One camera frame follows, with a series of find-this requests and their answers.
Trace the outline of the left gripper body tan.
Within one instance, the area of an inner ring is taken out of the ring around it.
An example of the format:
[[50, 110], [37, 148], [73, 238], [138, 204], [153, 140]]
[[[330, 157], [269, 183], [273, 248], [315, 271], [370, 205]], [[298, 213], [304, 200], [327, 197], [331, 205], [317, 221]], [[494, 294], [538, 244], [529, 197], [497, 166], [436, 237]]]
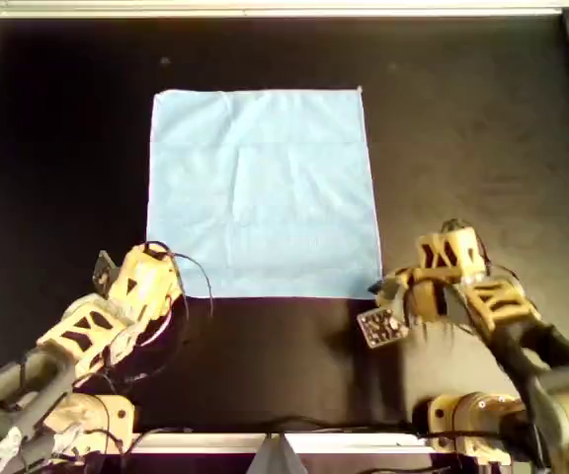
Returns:
[[159, 241], [134, 246], [124, 257], [108, 299], [136, 322], [165, 317], [181, 295], [179, 272], [169, 247]]

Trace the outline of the right gripper finger tan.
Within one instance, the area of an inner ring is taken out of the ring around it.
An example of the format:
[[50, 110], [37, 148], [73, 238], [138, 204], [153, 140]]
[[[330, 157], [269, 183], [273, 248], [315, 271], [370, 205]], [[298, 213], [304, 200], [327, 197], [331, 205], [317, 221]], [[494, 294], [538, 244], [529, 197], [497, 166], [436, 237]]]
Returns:
[[373, 283], [369, 292], [373, 295], [394, 295], [399, 288], [411, 287], [418, 275], [418, 269], [397, 269]]
[[406, 288], [382, 289], [380, 291], [380, 308], [391, 313], [394, 317], [404, 317], [406, 292]]

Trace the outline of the right gripper body tan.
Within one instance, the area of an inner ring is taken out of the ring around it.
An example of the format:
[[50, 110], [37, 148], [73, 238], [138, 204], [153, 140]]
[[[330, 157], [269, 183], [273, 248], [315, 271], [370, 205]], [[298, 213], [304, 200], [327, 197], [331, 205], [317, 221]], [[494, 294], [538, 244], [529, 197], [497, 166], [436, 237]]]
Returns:
[[487, 276], [487, 258], [475, 229], [466, 224], [445, 224], [436, 233], [417, 239], [419, 275], [407, 288], [405, 316], [409, 327], [447, 319], [466, 326], [458, 291], [464, 284]]

